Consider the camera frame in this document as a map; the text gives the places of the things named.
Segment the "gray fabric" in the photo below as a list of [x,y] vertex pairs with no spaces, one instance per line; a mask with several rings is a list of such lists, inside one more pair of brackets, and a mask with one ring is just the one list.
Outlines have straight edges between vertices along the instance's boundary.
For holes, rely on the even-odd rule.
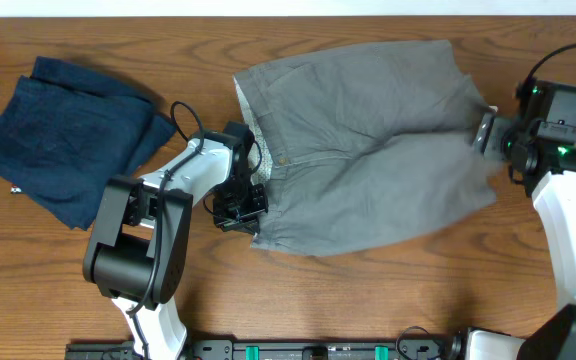
[[272,156],[252,246],[335,255],[438,230],[495,201],[472,131],[490,111],[448,41],[361,44],[235,75]]

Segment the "folded cloth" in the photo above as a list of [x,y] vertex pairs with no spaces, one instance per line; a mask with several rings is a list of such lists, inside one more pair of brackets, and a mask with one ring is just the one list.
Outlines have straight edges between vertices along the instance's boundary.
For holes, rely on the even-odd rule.
[[174,132],[130,86],[38,57],[0,115],[0,175],[70,228],[87,229],[108,179],[132,174]]
[[499,164],[470,145],[490,110],[448,41],[320,51],[257,65],[235,82],[272,160],[268,174],[260,169],[269,212],[255,248],[318,256],[374,248],[495,201],[486,180]]

